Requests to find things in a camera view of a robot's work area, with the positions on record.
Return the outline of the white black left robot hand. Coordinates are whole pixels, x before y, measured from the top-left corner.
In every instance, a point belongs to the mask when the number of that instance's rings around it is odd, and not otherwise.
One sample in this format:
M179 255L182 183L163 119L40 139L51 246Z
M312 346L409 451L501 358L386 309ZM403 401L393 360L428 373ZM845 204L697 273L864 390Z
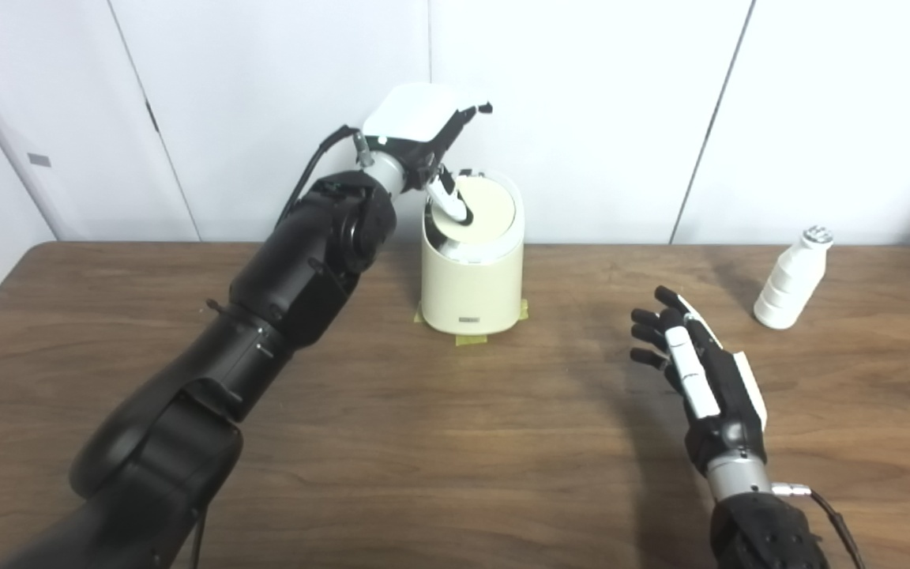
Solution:
M471 120L493 111L490 101L449 86L398 85L353 134L360 170L392 199L426 191L444 215L471 224L472 210L443 160Z

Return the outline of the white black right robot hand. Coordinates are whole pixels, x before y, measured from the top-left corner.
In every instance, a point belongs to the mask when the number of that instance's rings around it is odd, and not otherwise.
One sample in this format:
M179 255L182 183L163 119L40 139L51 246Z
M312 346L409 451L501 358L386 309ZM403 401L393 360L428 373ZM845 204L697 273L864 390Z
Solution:
M660 312L630 313L634 347L630 359L660 371L682 396L687 420L685 449L694 468L707 475L724 454L768 460L763 432L766 409L742 352L729 352L700 313L678 292L656 287Z

